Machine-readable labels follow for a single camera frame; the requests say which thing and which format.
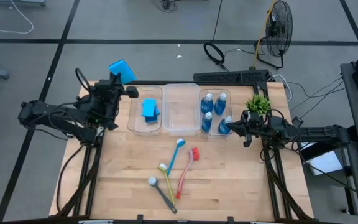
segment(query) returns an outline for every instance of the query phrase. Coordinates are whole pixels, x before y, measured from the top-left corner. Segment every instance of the blue toothbrush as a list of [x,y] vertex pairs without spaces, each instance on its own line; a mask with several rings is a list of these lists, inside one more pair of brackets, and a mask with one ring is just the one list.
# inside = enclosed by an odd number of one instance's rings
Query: blue toothbrush
[[172,166],[173,166],[173,162],[175,161],[175,158],[177,157],[178,149],[179,149],[180,147],[182,147],[185,143],[186,143],[186,141],[183,140],[183,139],[178,139],[178,140],[177,140],[177,148],[175,149],[175,152],[173,153],[173,157],[172,157],[171,163],[169,164],[169,168],[168,168],[168,170],[167,170],[167,176],[169,176],[169,173],[171,173],[171,169],[172,169]]

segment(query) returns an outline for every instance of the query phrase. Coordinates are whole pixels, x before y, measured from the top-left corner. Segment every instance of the fan stand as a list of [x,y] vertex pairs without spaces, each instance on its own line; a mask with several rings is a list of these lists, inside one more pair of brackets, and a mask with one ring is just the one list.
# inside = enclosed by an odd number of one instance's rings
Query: fan stand
[[[264,39],[266,39],[266,37],[261,38],[260,42],[264,41]],[[256,51],[257,43],[258,43],[257,41],[254,43],[255,51]],[[282,50],[280,50],[281,66],[276,66],[272,63],[269,63],[269,62],[266,62],[265,60],[260,59],[259,54],[256,55],[256,58],[258,59],[258,61],[265,63],[267,65],[270,65],[270,66],[274,67],[275,69],[280,69],[280,68],[284,67],[283,55],[284,55],[284,52]]]

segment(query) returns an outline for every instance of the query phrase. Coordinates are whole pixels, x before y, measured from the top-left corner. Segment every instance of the wooden table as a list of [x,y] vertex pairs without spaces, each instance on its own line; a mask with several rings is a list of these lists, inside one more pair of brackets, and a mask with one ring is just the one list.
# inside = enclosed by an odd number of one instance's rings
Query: wooden table
[[[200,86],[201,89],[227,89],[231,92],[234,121],[245,109],[244,102],[253,96],[248,86]],[[81,89],[80,95],[86,92]],[[280,110],[291,120],[285,92],[281,83],[268,83],[272,108]],[[181,148],[170,183],[174,193],[178,179],[188,162],[188,150],[197,146],[200,159],[188,171],[181,199],[176,200],[178,213],[174,215],[147,179],[154,175],[168,195],[163,174],[157,166],[169,164],[178,136],[169,136],[164,130],[158,136],[138,136],[127,129],[131,99],[122,97],[119,125],[114,131],[106,131],[99,165],[98,179],[93,199],[91,218],[136,219],[143,214],[145,220],[227,220],[273,221],[272,203],[265,164],[259,157],[262,148],[260,138],[254,138],[249,148],[244,148],[244,138],[232,134],[226,139],[203,139],[199,135],[184,136],[186,144]],[[76,139],[68,140],[64,162],[78,149]],[[60,205],[63,206],[78,186],[84,149],[69,163],[62,177]],[[283,171],[287,189],[308,214],[313,216],[300,158],[294,152],[281,150]],[[277,190],[280,214],[285,218],[282,197]],[[83,194],[80,214],[84,213],[88,191]],[[50,214],[56,214],[56,193]]]

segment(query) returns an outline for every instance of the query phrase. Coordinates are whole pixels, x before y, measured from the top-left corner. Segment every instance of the yellow toothbrush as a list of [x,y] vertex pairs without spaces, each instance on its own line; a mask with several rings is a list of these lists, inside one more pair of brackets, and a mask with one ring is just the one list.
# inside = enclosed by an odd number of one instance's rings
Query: yellow toothbrush
[[171,195],[171,202],[172,202],[172,204],[175,204],[175,199],[173,198],[171,185],[169,184],[168,175],[167,175],[168,167],[165,164],[160,164],[158,166],[158,169],[164,173],[165,180],[167,181],[167,185],[168,185],[169,194]]

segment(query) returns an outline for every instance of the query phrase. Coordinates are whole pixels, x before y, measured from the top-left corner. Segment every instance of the water bottle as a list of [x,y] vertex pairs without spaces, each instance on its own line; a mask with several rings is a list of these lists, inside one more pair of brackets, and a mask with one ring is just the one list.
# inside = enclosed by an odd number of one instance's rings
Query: water bottle
[[222,93],[215,102],[215,113],[219,116],[223,114],[224,108],[226,107],[226,94]]
[[208,133],[209,130],[211,129],[211,125],[212,125],[212,113],[207,112],[205,116],[203,116],[203,124],[201,125],[201,129],[203,130],[204,133]]
[[205,114],[207,112],[212,112],[213,109],[214,102],[212,100],[212,94],[208,93],[206,97],[201,100],[201,112]]
[[230,129],[227,127],[227,123],[231,123],[232,119],[231,116],[228,116],[226,119],[222,119],[222,121],[219,123],[218,127],[218,133],[219,134],[229,134]]

